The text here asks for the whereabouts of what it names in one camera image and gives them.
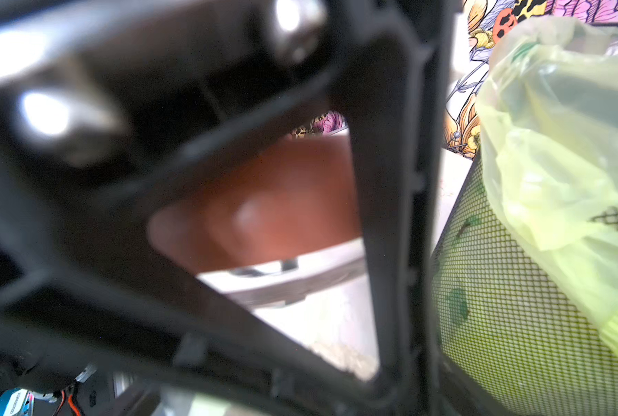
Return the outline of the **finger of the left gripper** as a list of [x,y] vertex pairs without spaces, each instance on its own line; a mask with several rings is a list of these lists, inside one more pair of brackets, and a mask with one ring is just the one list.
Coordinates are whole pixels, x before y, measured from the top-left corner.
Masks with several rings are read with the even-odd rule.
[[[0,1],[0,398],[105,415],[203,393],[272,415],[438,415],[430,252],[451,1]],[[380,367],[337,369],[150,241],[334,110]]]

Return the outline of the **jar with red-brown lid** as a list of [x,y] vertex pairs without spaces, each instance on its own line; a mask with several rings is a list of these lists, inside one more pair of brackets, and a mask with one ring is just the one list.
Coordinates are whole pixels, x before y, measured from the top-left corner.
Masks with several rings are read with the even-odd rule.
[[284,139],[155,213],[155,250],[337,369],[378,371],[347,135]]

